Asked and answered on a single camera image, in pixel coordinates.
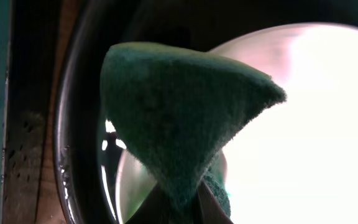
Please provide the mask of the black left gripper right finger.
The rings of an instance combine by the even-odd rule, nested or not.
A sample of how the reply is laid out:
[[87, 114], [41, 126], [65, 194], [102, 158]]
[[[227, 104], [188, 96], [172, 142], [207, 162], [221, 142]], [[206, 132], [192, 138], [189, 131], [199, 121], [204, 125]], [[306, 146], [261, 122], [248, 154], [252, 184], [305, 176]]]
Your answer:
[[204, 181], [196, 193], [196, 224], [233, 224]]

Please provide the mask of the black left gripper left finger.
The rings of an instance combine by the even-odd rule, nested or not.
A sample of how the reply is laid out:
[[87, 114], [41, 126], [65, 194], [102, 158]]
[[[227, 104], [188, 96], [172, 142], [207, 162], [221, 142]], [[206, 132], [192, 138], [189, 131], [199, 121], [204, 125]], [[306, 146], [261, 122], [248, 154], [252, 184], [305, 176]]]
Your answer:
[[169, 207], [169, 198], [156, 184], [126, 224], [169, 224]]

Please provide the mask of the green scrubbing sponge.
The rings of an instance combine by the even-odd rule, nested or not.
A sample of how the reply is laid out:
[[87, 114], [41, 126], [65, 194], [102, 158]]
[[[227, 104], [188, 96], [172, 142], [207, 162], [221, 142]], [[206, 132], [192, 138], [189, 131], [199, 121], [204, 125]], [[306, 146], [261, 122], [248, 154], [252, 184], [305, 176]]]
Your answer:
[[106, 119], [182, 215], [218, 152], [286, 100], [267, 74], [242, 62], [150, 42], [111, 46], [99, 88]]

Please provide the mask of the round black serving tray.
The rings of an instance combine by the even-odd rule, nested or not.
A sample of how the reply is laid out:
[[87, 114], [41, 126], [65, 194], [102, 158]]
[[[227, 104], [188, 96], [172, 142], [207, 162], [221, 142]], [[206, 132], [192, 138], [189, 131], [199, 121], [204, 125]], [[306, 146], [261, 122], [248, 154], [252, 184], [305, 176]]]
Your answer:
[[99, 177], [99, 73], [108, 48], [146, 40], [207, 51], [264, 28], [301, 22], [358, 27], [358, 0], [86, 1], [65, 55], [55, 109], [55, 177], [68, 223], [112, 223]]

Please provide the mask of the white plate with stain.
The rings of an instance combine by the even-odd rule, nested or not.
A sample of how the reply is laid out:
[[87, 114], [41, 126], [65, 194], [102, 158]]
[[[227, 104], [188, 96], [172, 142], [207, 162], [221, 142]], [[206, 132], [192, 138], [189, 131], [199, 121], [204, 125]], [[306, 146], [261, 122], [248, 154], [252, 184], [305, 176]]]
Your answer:
[[287, 95], [223, 147], [232, 222], [358, 223], [358, 27], [271, 27], [213, 54], [270, 75]]

